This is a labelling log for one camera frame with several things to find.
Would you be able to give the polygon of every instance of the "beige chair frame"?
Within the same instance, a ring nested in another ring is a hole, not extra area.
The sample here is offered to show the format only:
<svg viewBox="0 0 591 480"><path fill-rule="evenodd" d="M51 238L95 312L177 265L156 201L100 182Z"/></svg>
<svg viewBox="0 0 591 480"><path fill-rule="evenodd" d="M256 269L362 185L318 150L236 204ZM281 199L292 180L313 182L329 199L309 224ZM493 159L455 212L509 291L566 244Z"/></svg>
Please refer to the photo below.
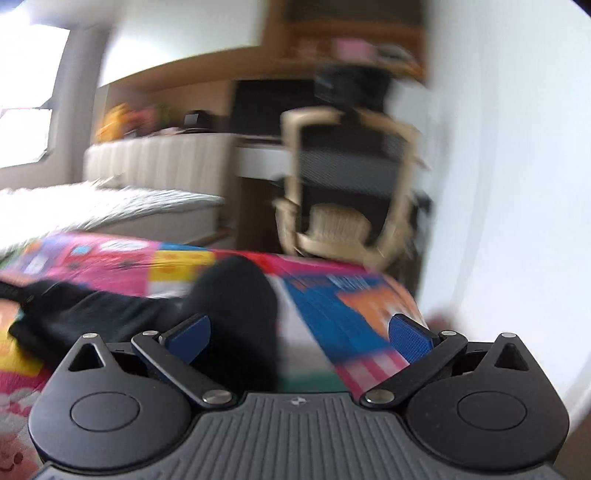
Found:
<svg viewBox="0 0 591 480"><path fill-rule="evenodd" d="M343 112L331 106L307 107L281 115L282 140L291 153L291 172L285 179L285 197L275 202L277 230L285 253L311 254L383 270L406 250L412 229L409 217L412 208L411 185L419 131L412 125L398 122L387 115L359 109L361 124L377 131L400 136L406 146L401 159L388 215L375 245L343 244L315 240L299 231L301 219L300 148L301 130L308 125L339 125Z"/></svg>

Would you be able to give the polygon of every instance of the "mesh backrest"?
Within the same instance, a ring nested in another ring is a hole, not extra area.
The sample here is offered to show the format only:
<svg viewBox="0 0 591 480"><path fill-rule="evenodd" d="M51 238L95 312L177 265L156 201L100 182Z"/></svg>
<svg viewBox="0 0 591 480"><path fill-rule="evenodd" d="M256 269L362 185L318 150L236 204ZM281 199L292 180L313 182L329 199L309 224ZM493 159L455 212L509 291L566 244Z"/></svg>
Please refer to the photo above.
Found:
<svg viewBox="0 0 591 480"><path fill-rule="evenodd" d="M405 141L358 125L312 125L301 132L303 221L317 203L363 213L379 235L390 204Z"/></svg>

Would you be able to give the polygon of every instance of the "triangular hole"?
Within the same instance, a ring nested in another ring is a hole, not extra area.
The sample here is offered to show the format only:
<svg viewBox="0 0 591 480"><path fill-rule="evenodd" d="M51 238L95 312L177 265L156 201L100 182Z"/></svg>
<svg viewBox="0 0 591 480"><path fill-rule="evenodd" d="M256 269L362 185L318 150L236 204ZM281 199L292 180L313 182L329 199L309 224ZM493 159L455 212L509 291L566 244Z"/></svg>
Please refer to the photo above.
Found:
<svg viewBox="0 0 591 480"><path fill-rule="evenodd" d="M105 364L99 357L99 352L96 351L94 345L87 343L82 345L82 348L76 355L74 361L70 364L68 370L70 372L81 372L83 370L92 370L94 368L103 368Z"/></svg>
<svg viewBox="0 0 591 480"><path fill-rule="evenodd" d="M507 343L505 345L499 358L496 360L495 367L521 370L522 372L527 372L529 370L529 367L527 366L527 363L525 363L525 360L523 360L519 350L512 343Z"/></svg>

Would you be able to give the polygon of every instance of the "colorful blanket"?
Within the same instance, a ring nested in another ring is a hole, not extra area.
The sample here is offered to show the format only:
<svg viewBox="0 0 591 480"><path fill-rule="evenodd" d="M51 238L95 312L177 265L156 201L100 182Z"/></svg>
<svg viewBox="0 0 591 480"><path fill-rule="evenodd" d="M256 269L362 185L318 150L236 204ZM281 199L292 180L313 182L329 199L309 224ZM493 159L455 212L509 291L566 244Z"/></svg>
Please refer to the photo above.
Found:
<svg viewBox="0 0 591 480"><path fill-rule="evenodd" d="M186 294L202 269L240 254L266 273L279 299L283 391L343 391L358 397L407 361L388 342L388 321L422 323L412 297L364 268L250 252L208 251L134 238L61 233L29 244L0 270L27 283L43 277L116 293ZM25 480L40 465L27 417L51 372L8 336L18 306L0 300L0 477Z"/></svg>

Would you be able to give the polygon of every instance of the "metal screw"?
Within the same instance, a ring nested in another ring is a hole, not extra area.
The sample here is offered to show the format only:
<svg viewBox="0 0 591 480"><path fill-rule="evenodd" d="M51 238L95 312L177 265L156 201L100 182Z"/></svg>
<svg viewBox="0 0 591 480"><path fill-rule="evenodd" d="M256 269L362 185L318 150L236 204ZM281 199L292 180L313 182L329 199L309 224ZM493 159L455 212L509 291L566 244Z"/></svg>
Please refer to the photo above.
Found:
<svg viewBox="0 0 591 480"><path fill-rule="evenodd" d="M232 399L228 390L208 390L203 394L203 401L210 405L224 405Z"/></svg>
<svg viewBox="0 0 591 480"><path fill-rule="evenodd" d="M376 405L384 405L394 400L394 394L384 388L376 388L365 394L365 401Z"/></svg>

